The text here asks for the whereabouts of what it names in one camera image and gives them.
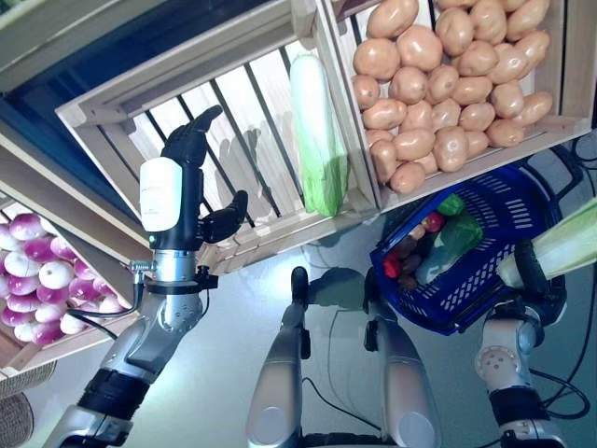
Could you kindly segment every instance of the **basket handle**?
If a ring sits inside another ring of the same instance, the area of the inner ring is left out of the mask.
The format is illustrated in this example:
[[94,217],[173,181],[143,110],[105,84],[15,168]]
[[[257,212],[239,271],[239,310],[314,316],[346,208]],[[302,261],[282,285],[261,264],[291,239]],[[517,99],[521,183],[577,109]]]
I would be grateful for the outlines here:
[[560,159],[563,165],[570,173],[572,179],[568,182],[563,189],[561,189],[558,193],[556,193],[556,200],[559,202],[562,198],[570,192],[574,187],[576,187],[582,179],[584,178],[584,173],[580,166],[578,166],[578,162],[575,160],[572,153],[563,147],[562,145],[557,145],[556,147],[552,147],[551,151]]
[[558,203],[562,200],[562,198],[568,194],[574,187],[576,187],[582,179],[584,178],[584,173],[578,163],[576,162],[572,153],[563,147],[562,145],[557,145],[555,147],[550,148],[551,152],[560,160],[563,166],[566,168],[570,176],[570,182],[562,188],[559,192],[554,193],[551,185],[548,181],[543,177],[539,172],[529,164],[529,159],[533,156],[529,156],[521,161],[521,165],[524,167],[525,170],[532,173],[534,178],[539,181],[543,190],[549,196],[549,202],[553,205],[558,205]]

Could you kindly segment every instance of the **blue basket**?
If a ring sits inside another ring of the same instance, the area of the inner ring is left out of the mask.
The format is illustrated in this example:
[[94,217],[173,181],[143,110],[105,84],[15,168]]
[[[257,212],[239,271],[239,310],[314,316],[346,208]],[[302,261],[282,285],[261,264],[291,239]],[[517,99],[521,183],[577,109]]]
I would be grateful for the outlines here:
[[[570,165],[564,164],[573,174]],[[420,327],[446,335],[464,331],[507,292],[495,273],[498,263],[514,251],[517,241],[534,238],[562,218],[558,201],[578,182],[573,174],[573,181],[555,195],[533,168],[517,162],[425,199],[370,254],[384,296]],[[396,280],[383,273],[383,258],[451,193],[458,194],[466,211],[477,219],[483,228],[483,240],[430,284],[411,292],[398,290]]]

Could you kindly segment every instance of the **pile of potatoes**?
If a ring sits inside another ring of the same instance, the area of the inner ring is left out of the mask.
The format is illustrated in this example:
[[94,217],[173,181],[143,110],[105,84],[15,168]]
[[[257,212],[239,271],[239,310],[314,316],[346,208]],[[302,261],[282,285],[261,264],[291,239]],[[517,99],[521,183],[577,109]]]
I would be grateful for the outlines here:
[[433,32],[413,24],[419,0],[383,0],[354,53],[354,94],[377,178],[399,193],[438,170],[460,170],[489,146],[516,146],[553,103],[546,91],[523,96],[519,84],[545,58],[549,35],[537,27],[549,0],[437,6]]

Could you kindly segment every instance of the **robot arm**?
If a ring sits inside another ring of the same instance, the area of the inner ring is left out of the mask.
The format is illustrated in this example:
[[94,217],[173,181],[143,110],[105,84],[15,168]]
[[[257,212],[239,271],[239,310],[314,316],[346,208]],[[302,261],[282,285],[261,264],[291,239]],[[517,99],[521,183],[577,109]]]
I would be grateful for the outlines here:
[[309,332],[304,328],[309,280],[303,268],[292,272],[292,303],[271,345],[246,423],[248,446],[299,446],[302,410],[300,361],[310,355]]
[[419,354],[394,311],[378,298],[368,302],[365,347],[382,358],[383,430],[399,447],[437,448],[436,404]]
[[517,297],[497,304],[483,326],[475,367],[487,383],[505,448],[566,448],[529,372],[531,351],[542,341],[538,313]]
[[[143,295],[143,286],[146,289],[139,318],[114,342],[45,448],[122,445],[147,390],[201,319],[199,292],[217,287],[217,277],[206,267],[196,271],[195,254],[203,242],[214,243],[236,232],[247,206],[246,193],[239,191],[229,207],[199,220],[205,133],[221,111],[212,107],[178,128],[161,157],[142,166],[142,222],[154,254],[151,262],[132,263],[135,294]],[[144,272],[153,272],[154,279],[144,282]]]

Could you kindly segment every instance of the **grey floor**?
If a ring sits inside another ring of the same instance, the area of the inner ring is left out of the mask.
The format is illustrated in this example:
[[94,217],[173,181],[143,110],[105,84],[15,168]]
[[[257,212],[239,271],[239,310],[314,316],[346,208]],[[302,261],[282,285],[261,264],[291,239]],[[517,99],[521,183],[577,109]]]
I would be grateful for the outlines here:
[[[565,175],[549,154],[541,154],[536,163],[551,177],[554,188],[565,182]],[[562,202],[563,212],[570,213],[589,197],[585,182]],[[379,217],[221,278],[209,314],[181,343],[150,389],[134,417],[125,446],[245,446],[244,421],[253,387],[288,304],[289,276],[297,265],[305,266],[312,280],[331,267],[342,268],[320,282],[325,286],[317,292],[318,304],[307,313],[312,358],[303,363],[303,374],[311,376],[334,402],[381,422],[378,360],[362,348],[367,320],[357,308],[369,266],[368,252],[379,240],[384,221],[385,217]],[[558,326],[547,329],[546,341],[532,356],[533,367],[562,377],[576,361],[587,324],[590,269],[569,274],[567,285],[567,312]],[[429,373],[441,419],[442,446],[473,448],[495,439],[497,426],[484,384],[473,367],[480,323],[465,334],[450,337],[414,327],[404,319],[402,323]],[[42,446],[65,407],[79,398],[106,350],[104,344],[61,360],[47,383],[27,392],[35,410],[36,428],[25,446]],[[593,405],[597,397],[596,362],[593,332],[575,380]],[[543,380],[536,383],[542,396],[555,390]],[[563,412],[571,412],[576,406],[572,397],[558,404]],[[560,422],[570,447],[596,446],[595,416],[593,407],[582,420]],[[369,432],[361,423],[328,408],[309,387],[304,389],[302,422],[305,432]]]

